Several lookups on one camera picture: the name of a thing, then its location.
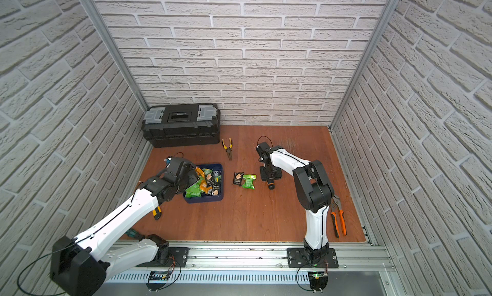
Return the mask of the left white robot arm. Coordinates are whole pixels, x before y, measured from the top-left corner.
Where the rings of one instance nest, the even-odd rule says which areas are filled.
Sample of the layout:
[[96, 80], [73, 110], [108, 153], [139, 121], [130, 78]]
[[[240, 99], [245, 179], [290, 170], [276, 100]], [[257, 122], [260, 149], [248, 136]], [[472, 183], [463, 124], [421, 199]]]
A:
[[173, 157], [104, 219], [74, 238], [61, 237], [53, 246], [51, 280], [69, 295], [93, 295], [105, 281], [135, 266], [174, 265], [169, 243], [155, 234], [130, 247], [111, 247], [141, 218], [197, 183], [196, 168], [191, 161]]

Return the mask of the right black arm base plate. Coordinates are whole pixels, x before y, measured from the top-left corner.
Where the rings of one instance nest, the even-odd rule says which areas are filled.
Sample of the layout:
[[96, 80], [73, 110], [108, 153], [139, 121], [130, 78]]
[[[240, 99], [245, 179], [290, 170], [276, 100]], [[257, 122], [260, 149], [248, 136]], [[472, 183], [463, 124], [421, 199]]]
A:
[[337, 269], [339, 267], [338, 257], [333, 248], [325, 248], [311, 252], [307, 248], [287, 248], [287, 261], [291, 269], [298, 269], [302, 265], [319, 269]]

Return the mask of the black cookie packet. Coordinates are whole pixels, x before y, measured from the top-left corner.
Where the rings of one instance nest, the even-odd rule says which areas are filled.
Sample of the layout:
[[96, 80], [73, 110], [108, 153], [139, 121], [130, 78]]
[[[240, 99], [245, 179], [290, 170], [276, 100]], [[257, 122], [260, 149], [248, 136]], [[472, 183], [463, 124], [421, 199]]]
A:
[[233, 178], [233, 184], [237, 186], [242, 186], [243, 184], [243, 172], [235, 172], [234, 173], [234, 178]]

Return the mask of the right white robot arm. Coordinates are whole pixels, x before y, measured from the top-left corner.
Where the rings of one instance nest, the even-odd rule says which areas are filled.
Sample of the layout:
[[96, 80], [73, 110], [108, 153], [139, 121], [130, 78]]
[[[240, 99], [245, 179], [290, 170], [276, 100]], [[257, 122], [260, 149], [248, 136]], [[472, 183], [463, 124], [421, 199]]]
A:
[[266, 142], [256, 146], [261, 180], [269, 190], [275, 188], [274, 181], [280, 180], [283, 172], [293, 177], [298, 201], [306, 210], [306, 235], [304, 249], [307, 259], [317, 261], [329, 250], [327, 239], [327, 216], [334, 197], [334, 188], [319, 161], [301, 159], [281, 146], [271, 147]]

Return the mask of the green cookie packet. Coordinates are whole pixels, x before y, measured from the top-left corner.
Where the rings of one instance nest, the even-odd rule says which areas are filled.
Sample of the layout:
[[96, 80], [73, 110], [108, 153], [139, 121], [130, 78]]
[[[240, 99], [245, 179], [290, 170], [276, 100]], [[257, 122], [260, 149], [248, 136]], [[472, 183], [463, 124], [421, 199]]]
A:
[[256, 180], [256, 175], [254, 174], [244, 174], [242, 188], [254, 190], [254, 181]]

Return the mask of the dark blue storage box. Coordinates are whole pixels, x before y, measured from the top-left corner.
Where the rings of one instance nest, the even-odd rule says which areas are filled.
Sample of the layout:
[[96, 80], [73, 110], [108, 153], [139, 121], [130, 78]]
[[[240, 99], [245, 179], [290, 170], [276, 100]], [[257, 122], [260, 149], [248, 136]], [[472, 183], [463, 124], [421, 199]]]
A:
[[224, 198], [223, 167], [219, 163], [198, 165], [198, 181], [183, 194], [189, 204], [217, 202]]

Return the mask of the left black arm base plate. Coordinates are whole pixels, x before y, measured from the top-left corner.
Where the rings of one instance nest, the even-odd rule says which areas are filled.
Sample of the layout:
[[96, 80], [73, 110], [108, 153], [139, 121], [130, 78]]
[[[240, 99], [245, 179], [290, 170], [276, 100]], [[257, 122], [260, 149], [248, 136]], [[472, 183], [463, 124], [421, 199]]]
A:
[[189, 247], [166, 247], [160, 249], [154, 260], [137, 265], [137, 267], [171, 267], [175, 262], [175, 266], [181, 268], [186, 267], [188, 260]]

